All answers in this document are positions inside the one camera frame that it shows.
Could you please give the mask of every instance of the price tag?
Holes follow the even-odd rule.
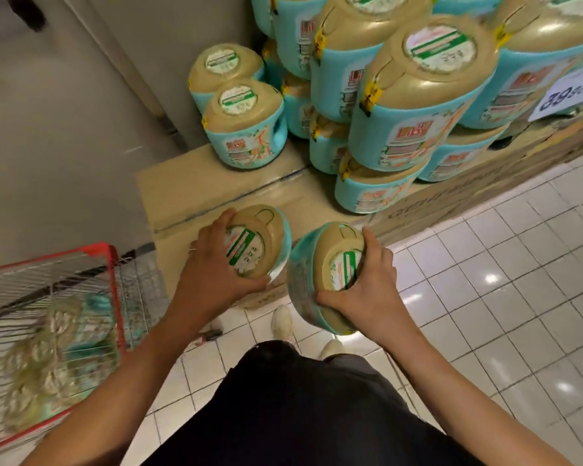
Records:
[[[529,121],[550,116],[579,103],[583,103],[583,68],[557,80],[537,104]]]

